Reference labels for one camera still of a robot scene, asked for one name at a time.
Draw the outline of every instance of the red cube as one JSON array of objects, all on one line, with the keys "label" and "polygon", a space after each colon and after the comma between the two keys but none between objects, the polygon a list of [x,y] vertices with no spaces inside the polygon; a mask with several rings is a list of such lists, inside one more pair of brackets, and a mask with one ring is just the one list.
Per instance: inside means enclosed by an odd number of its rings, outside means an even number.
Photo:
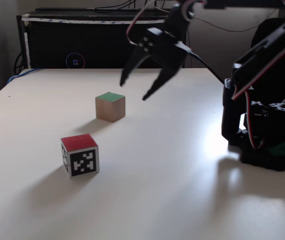
[{"label": "red cube", "polygon": [[98,145],[90,134],[62,138],[61,144],[70,178],[99,172]]}]

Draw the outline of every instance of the black cable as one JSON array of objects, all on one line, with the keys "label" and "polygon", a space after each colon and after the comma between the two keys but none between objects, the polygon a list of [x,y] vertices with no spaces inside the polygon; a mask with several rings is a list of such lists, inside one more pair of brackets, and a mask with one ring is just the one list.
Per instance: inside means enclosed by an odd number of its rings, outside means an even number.
[{"label": "black cable", "polygon": [[[190,38],[190,35],[189,35],[189,27],[187,27],[187,37],[188,37],[189,47],[192,48],[192,46],[191,46],[191,38]],[[191,56],[190,56],[190,64],[191,64],[191,68],[193,68],[193,58]]]},{"label": "black cable", "polygon": [[[277,10],[277,9],[273,10],[273,11],[271,12],[271,14],[270,14],[265,20],[269,19],[269,18],[273,15],[273,13],[274,13],[276,10]],[[259,23],[258,25],[252,26],[252,27],[247,28],[247,29],[245,29],[245,30],[230,30],[230,29],[226,29],[226,28],[217,26],[217,25],[215,25],[215,24],[212,24],[211,22],[209,22],[209,21],[207,21],[207,20],[204,20],[204,19],[202,19],[201,17],[194,16],[194,18],[195,18],[195,19],[198,19],[198,20],[200,20],[200,21],[202,21],[202,22],[204,22],[204,23],[206,23],[206,24],[209,24],[209,25],[211,25],[211,26],[213,26],[213,27],[215,27],[215,28],[217,28],[217,29],[221,29],[221,30],[224,30],[224,31],[227,31],[227,32],[231,32],[231,33],[243,33],[243,32],[247,32],[247,31],[249,31],[249,30],[251,30],[251,29],[255,29],[255,28],[259,27],[259,26],[265,21],[265,20],[264,20],[264,21],[262,21],[261,23]]]},{"label": "black cable", "polygon": [[116,8],[116,7],[120,7],[120,6],[124,5],[124,4],[127,4],[127,3],[131,2],[131,1],[132,1],[132,0],[128,0],[128,1],[126,1],[126,2],[124,2],[124,3],[122,3],[122,4],[114,5],[114,6],[99,6],[99,7],[95,7],[94,10],[95,10],[95,9],[110,9],[110,8]]},{"label": "black cable", "polygon": [[100,14],[113,13],[113,12],[119,11],[119,10],[129,6],[130,4],[132,4],[131,0],[127,1],[126,3],[128,3],[128,4],[126,4],[120,8],[117,8],[117,9],[113,9],[113,10],[108,10],[108,9],[104,10],[105,8],[113,8],[113,6],[105,6],[105,7],[96,7],[93,11],[95,13],[100,13]]},{"label": "black cable", "polygon": [[16,58],[16,61],[14,62],[13,73],[14,73],[15,75],[17,75],[17,73],[16,73],[17,63],[18,63],[18,60],[19,60],[19,58],[21,57],[21,55],[22,55],[22,53],[19,53],[19,54],[18,54],[18,57]]},{"label": "black cable", "polygon": [[218,76],[218,75],[214,72],[214,70],[212,70],[211,67],[208,66],[207,63],[205,63],[205,61],[202,60],[197,54],[191,52],[190,55],[193,56],[195,59],[199,60],[203,65],[205,65],[206,68],[207,68],[209,71],[211,71],[211,73],[219,80],[219,82],[221,82],[222,84],[224,84],[224,81],[221,79],[221,77]]}]

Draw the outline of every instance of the robotic arm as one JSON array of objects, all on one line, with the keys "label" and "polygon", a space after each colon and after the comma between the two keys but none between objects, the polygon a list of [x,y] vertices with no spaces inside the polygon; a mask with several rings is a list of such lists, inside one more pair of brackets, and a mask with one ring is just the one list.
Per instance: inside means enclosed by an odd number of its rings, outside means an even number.
[{"label": "robotic arm", "polygon": [[[130,73],[144,60],[152,58],[163,69],[151,89],[149,98],[175,76],[188,55],[197,56],[182,43],[182,36],[193,19],[193,5],[205,3],[205,8],[268,7],[285,8],[285,0],[180,0],[173,7],[164,28],[149,28],[138,43],[131,59],[122,71],[122,86]],[[230,79],[224,84],[222,135],[231,145],[242,150],[241,161],[277,171],[285,170],[285,104],[270,102],[259,89],[281,86],[285,79],[270,75],[285,61],[285,23],[254,46],[234,65]],[[239,129],[241,115],[246,113],[245,130]]]}]

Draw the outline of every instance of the wall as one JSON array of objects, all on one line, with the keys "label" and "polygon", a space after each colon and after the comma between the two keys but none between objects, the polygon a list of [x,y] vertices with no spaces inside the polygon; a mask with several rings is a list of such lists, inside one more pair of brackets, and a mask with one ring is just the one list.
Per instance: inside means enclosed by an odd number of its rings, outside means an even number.
[{"label": "wall", "polygon": [[20,53],[16,15],[36,6],[34,0],[0,0],[0,90],[13,75],[15,59]]}]

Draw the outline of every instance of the white table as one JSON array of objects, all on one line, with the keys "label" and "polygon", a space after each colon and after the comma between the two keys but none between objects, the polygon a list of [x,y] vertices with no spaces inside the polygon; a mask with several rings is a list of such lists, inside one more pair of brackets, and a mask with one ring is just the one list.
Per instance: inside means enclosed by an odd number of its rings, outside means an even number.
[{"label": "white table", "polygon": [[[284,240],[285,172],[238,162],[221,136],[223,87],[183,69],[41,70],[0,91],[0,240]],[[126,117],[95,119],[95,97]],[[100,173],[70,180],[60,139],[90,133]]]}]

